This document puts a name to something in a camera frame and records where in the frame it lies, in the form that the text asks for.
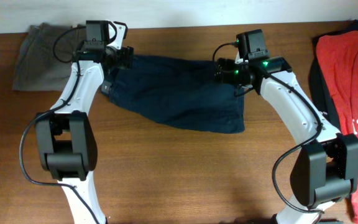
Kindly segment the navy blue shorts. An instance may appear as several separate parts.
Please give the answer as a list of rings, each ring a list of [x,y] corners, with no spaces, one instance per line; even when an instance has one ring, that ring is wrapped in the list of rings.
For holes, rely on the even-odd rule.
[[[180,129],[237,134],[245,130],[244,99],[214,79],[214,63],[136,55],[130,70],[114,68],[101,92],[111,103]]]

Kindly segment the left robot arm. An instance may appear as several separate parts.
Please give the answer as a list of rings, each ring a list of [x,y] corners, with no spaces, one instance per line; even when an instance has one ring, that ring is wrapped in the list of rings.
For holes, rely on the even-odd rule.
[[[34,126],[41,166],[63,189],[75,223],[106,223],[93,171],[98,148],[88,113],[99,87],[114,69],[132,67],[134,49],[123,46],[127,25],[86,21],[86,38],[74,49],[71,73],[58,101]]]

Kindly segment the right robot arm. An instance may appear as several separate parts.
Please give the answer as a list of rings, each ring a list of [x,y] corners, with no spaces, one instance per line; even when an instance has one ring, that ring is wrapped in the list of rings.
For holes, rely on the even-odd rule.
[[[318,223],[326,209],[357,190],[358,138],[342,134],[301,89],[291,66],[282,57],[248,62],[220,58],[216,79],[255,90],[277,112],[296,145],[274,163],[272,182],[278,190],[278,165],[291,153],[299,155],[290,174],[293,192],[272,223]]]

